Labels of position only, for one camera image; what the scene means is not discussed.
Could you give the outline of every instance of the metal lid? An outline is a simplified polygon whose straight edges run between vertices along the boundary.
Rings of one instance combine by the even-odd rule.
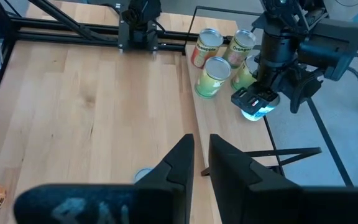
[[[236,41],[244,47],[253,47],[256,43],[256,36],[249,30],[237,30],[234,35]]]
[[[223,44],[223,36],[214,29],[203,29],[200,32],[200,39],[201,41],[210,47],[219,47]]]
[[[225,80],[231,73],[231,66],[221,57],[209,58],[205,62],[205,69],[207,74],[216,80]]]
[[[255,55],[248,56],[246,58],[246,64],[251,74],[254,74],[258,70],[258,63],[255,62]]]

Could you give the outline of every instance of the black metal frame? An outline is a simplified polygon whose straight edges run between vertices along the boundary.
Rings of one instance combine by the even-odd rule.
[[[121,22],[119,23],[119,26],[104,26],[104,25],[77,23],[68,15],[66,15],[64,12],[59,10],[57,7],[50,4],[47,0],[29,0],[29,1],[35,4],[36,6],[38,6],[39,8],[41,8],[42,10],[44,10],[45,12],[47,12],[48,14],[50,14],[57,21],[9,17],[8,13],[3,9],[0,3],[0,37],[4,37],[4,42],[2,45],[3,64],[2,64],[2,68],[0,69],[0,83],[4,75],[5,69],[9,63],[9,59],[12,50],[14,48],[14,44],[16,43],[17,40],[53,42],[53,43],[60,43],[60,44],[94,45],[94,46],[103,46],[103,47],[119,47],[120,49],[123,49],[122,47],[119,46],[119,42],[120,42],[119,30],[122,29]],[[227,12],[227,13],[243,14],[249,16],[260,15],[260,13],[255,13],[255,12],[243,12],[243,11],[235,11],[229,9],[197,6],[194,11],[188,32],[175,32],[175,31],[163,32],[162,30],[158,30],[156,32],[158,39],[183,40],[185,41],[184,44],[159,42],[157,49],[181,52],[183,55],[185,55],[186,54],[185,46],[187,42],[189,41],[194,42],[198,38],[198,34],[194,34],[190,32],[198,10]],[[73,31],[76,34],[51,34],[48,32],[21,30],[22,28]],[[107,36],[107,35],[118,35],[118,38]],[[225,36],[224,44],[228,44],[231,38],[232,36]],[[260,45],[256,45],[254,49],[259,50]],[[328,148],[331,152],[331,155],[333,156],[334,161],[342,175],[342,178],[344,179],[346,185],[352,186],[350,177],[344,168],[344,165],[334,147],[331,138],[329,137],[327,130],[325,129],[325,126],[317,112],[317,109],[315,108],[311,100],[308,101],[308,104],[312,110],[313,117],[315,118],[318,124],[319,130],[321,131],[324,140],[326,141],[326,144],[328,145]],[[271,167],[275,172],[284,175],[282,166],[309,156],[313,156],[321,152],[321,149],[318,147],[304,148],[304,149],[277,150],[266,117],[264,118],[264,121],[267,125],[270,140],[272,141],[273,144],[273,150],[261,151],[261,152],[248,152],[248,154],[253,157],[276,156],[278,161],[278,166]],[[290,155],[290,154],[299,154],[299,155],[286,159],[284,161],[281,161],[279,158],[279,156]],[[208,169],[206,169],[202,174],[205,175],[207,172]]]

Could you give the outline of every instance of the orangeade can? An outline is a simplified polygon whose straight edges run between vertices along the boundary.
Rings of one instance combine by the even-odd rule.
[[[255,56],[248,56],[237,70],[236,75],[231,79],[231,86],[234,90],[239,90],[241,87],[245,89],[256,82],[254,73],[258,69],[258,63],[255,62]]]
[[[224,81],[230,77],[230,73],[230,65],[223,58],[209,58],[196,83],[195,90],[197,94],[206,99],[214,97]]]
[[[198,68],[203,68],[205,62],[214,57],[223,44],[223,36],[214,29],[203,29],[194,48],[191,62]]]
[[[255,43],[256,36],[251,31],[237,30],[222,58],[229,62],[231,68],[237,69],[254,48]]]

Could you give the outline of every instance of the light wood surface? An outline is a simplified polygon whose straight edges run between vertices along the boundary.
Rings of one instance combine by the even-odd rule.
[[[107,7],[54,2],[80,22],[117,25]],[[30,5],[29,17],[47,18]],[[190,16],[163,14],[167,30],[186,32]],[[234,21],[197,18],[192,32]],[[204,169],[186,58],[158,52],[119,54],[109,47],[18,41],[0,86],[0,184],[12,204],[44,183],[128,183],[155,166],[186,133],[195,137],[192,223],[220,223]]]
[[[230,80],[237,70],[232,71],[231,76],[224,82],[214,98],[203,99],[197,95],[194,86],[202,69],[197,68],[191,62],[194,47],[194,45],[190,44],[186,46],[186,57],[193,87],[193,98],[205,166],[208,167],[209,135],[211,133],[219,134],[223,139],[244,152],[273,150],[265,121],[263,119],[259,121],[245,119],[240,109],[231,103],[231,95],[234,90],[230,86]],[[217,56],[222,56],[225,50],[225,47],[220,47]],[[255,160],[265,166],[278,165],[275,156],[256,157]]]

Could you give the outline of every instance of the concrete floor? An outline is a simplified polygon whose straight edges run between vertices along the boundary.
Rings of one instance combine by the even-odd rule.
[[[94,2],[112,0],[94,0]],[[339,0],[354,4],[358,0]],[[25,14],[26,0],[10,0],[14,7]],[[192,15],[197,5],[262,12],[256,0],[161,0],[163,12]],[[349,21],[358,13],[358,6],[344,7],[332,0],[326,0],[331,18]],[[251,28],[256,19],[252,16],[230,15],[221,12],[200,11],[201,16],[233,19],[240,28]],[[256,31],[259,39],[261,30]],[[354,60],[352,67],[358,70]],[[331,135],[334,145],[355,185],[358,186],[358,82],[354,75],[345,73],[338,82],[326,80],[322,89],[313,97],[314,103]],[[318,127],[307,105],[302,105],[297,114],[291,114],[289,100],[282,97],[280,106],[268,115],[270,128],[278,149],[298,147],[321,147],[323,153],[284,167],[287,178],[300,185],[344,185],[335,163],[323,141]]]

